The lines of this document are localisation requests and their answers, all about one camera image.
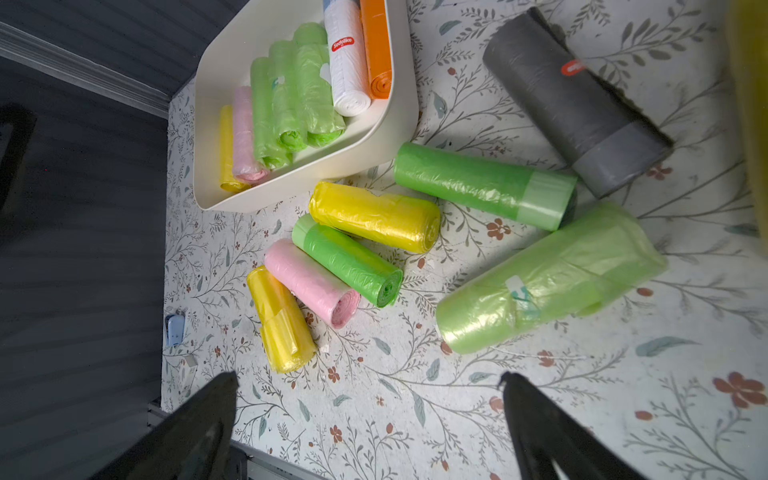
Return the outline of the pink roll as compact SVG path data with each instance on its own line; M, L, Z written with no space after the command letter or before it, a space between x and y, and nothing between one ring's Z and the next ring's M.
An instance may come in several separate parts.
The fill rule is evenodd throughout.
M268 175L268 169L254 158L252 92L249 86L240 86L234 91L233 175L248 185L258 184Z
M331 328L343 328L356 313L361 295L291 240L281 239L270 246L264 264L279 282Z

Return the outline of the white blue labelled roll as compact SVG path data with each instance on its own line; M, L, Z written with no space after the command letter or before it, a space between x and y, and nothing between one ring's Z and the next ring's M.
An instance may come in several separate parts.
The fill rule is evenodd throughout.
M357 1L323 2L335 110L356 117L371 105L360 7Z

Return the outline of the orange trash bag roll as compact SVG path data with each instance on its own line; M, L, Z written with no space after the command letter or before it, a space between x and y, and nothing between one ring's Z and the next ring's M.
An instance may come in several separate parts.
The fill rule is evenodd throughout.
M388 99L392 86L389 29L384 0L361 0L361 22L371 94Z

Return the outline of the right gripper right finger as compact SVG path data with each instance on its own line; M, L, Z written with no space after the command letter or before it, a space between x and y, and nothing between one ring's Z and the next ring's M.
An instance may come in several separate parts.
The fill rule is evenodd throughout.
M504 414L523 479L641 479L525 376L505 372Z

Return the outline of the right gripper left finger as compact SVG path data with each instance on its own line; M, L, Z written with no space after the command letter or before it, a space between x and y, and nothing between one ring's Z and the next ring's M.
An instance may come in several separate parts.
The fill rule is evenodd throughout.
M94 479L221 479L229 458L238 378L214 377Z

